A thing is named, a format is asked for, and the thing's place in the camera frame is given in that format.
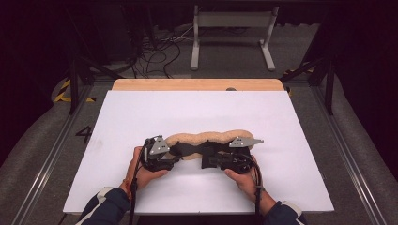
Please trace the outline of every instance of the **silver metal plate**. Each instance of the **silver metal plate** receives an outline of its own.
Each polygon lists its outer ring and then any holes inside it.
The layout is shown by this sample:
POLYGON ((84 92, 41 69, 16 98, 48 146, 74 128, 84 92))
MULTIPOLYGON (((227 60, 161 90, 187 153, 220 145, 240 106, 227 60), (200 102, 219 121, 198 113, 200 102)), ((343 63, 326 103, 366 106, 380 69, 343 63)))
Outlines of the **silver metal plate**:
POLYGON ((251 145, 255 145, 257 143, 263 143, 264 140, 260 139, 251 139, 251 138, 240 138, 236 137, 232 142, 229 143, 230 147, 247 147, 251 145))
POLYGON ((164 141, 162 136, 159 136, 155 143, 152 146, 152 149, 149 151, 150 155, 157 155, 160 153, 165 153, 170 151, 169 146, 167 146, 166 142, 164 141))

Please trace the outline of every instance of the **foam piece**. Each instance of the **foam piece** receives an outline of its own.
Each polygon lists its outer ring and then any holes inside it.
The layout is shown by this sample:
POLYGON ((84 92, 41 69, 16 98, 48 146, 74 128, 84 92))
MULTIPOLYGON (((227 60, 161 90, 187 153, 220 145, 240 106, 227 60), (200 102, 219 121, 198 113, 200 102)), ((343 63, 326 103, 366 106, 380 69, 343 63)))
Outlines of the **foam piece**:
MULTIPOLYGON (((240 138, 253 138, 251 132, 244 129, 234 129, 229 130, 224 133, 209 131, 202 132, 198 134, 190 134, 190 133, 177 133, 165 139, 167 146, 173 147, 177 143, 187 143, 194 146, 197 146, 204 142, 212 142, 212 143, 229 143, 233 141, 236 137, 240 138)), ((167 158, 173 158, 174 156, 170 153, 165 155, 167 158)), ((195 158, 201 158, 202 155, 200 153, 194 153, 189 156, 185 156, 182 159, 184 160, 192 160, 195 158)))

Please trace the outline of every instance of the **white board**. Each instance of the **white board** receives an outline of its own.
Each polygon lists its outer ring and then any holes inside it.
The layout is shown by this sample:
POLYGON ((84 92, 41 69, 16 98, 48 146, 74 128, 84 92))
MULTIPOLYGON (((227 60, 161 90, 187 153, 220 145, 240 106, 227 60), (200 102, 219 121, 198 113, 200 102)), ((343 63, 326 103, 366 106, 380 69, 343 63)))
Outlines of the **white board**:
MULTIPOLYGON (((264 186, 275 199, 303 211, 332 211, 289 96, 284 91, 110 91, 65 203, 81 213, 103 187, 118 187, 135 146, 162 135, 246 129, 265 142, 254 146, 264 186)), ((250 214, 254 206, 219 168, 201 159, 179 161, 138 192, 135 212, 250 214)))

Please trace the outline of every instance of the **person's right hand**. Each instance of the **person's right hand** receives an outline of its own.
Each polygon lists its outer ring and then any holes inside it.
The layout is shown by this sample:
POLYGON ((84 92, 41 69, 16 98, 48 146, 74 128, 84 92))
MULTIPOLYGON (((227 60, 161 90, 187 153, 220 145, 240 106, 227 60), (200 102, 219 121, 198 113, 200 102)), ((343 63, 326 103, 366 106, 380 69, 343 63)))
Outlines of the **person's right hand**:
POLYGON ((249 172, 239 174, 230 169, 225 169, 225 174, 237 183, 237 186, 242 190, 250 201, 255 202, 255 170, 251 168, 249 172))
MULTIPOLYGON (((246 194, 246 196, 249 198, 252 203, 255 203, 255 170, 254 167, 251 168, 249 172, 246 172, 244 174, 238 174, 232 170, 225 169, 225 174, 237 182, 237 186, 246 194)), ((261 198, 260 198, 260 213, 264 216, 266 215, 269 210, 276 204, 275 200, 272 199, 272 197, 265 191, 261 191, 261 198)))

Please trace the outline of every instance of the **dark jacket sleeve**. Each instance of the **dark jacket sleeve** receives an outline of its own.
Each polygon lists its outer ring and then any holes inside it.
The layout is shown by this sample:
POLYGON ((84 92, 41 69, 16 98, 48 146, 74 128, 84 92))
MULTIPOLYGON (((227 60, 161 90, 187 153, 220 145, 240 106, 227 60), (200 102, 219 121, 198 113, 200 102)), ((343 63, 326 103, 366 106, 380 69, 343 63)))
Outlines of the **dark jacket sleeve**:
POLYGON ((127 194, 118 187, 104 187, 91 198, 76 225, 116 225, 130 210, 127 194))
POLYGON ((301 210, 290 202, 277 202, 266 214, 264 225, 307 224, 301 210))

